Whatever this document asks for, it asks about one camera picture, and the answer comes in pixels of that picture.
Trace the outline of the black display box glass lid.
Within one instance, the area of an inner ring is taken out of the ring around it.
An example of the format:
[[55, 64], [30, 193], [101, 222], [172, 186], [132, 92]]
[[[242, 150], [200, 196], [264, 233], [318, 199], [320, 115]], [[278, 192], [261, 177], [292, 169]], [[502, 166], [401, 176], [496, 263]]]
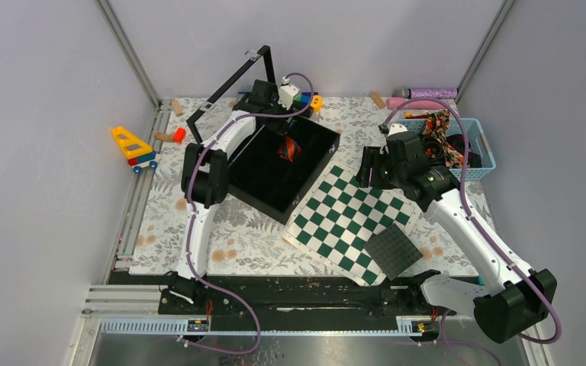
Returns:
[[[269, 90], [268, 83], [279, 85], [275, 80], [271, 48], [261, 46], [253, 55], [198, 109], [186, 123], [195, 140], [203, 140], [196, 126], [197, 121], [210, 111], [219, 98], [227, 92], [258, 61], [264, 62], [266, 79], [257, 79], [252, 90], [239, 99], [232, 111], [247, 107], [257, 100], [250, 93], [256, 86], [261, 92]], [[229, 158], [230, 187], [228, 194], [256, 208], [272, 219], [286, 223], [293, 210], [301, 202], [319, 174], [335, 154], [340, 135], [312, 120], [312, 115], [320, 110], [320, 96], [316, 95], [310, 108], [291, 123], [289, 131], [280, 136], [265, 127], [246, 141], [248, 147], [240, 147]], [[295, 162], [287, 162], [277, 156], [277, 150], [285, 136], [291, 137], [301, 147], [301, 155]]]

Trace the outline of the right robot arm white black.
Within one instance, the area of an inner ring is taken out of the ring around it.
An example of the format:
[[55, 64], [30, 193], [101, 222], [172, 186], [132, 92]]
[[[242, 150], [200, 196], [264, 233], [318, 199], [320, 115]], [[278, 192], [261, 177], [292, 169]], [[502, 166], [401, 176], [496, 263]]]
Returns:
[[554, 275], [534, 270], [509, 248], [468, 203], [463, 180], [445, 166], [429, 164], [417, 134], [390, 132], [384, 146], [364, 147], [356, 181], [362, 188], [402, 190], [455, 240], [483, 281], [474, 285], [428, 271], [407, 293], [411, 310], [453, 310], [474, 319], [496, 343], [523, 337], [525, 330], [551, 317], [555, 332], [548, 341], [559, 339], [560, 319], [552, 308]]

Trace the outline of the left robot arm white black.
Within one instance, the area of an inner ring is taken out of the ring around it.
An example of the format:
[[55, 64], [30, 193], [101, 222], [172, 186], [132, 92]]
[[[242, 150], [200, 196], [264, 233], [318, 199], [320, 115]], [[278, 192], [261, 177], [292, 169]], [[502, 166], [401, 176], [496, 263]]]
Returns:
[[231, 112], [227, 121], [206, 140], [187, 145], [181, 180], [187, 204], [186, 234], [179, 262], [171, 272], [179, 281], [208, 284], [202, 275], [207, 268], [214, 217], [230, 187], [229, 158], [238, 148], [248, 147], [246, 140], [255, 136], [259, 127], [284, 136], [294, 119], [310, 108], [308, 103], [294, 107], [301, 94], [301, 89], [290, 81], [294, 75], [300, 74], [284, 76], [279, 85], [269, 82], [265, 92], [255, 86], [250, 96], [256, 96], [256, 101]]

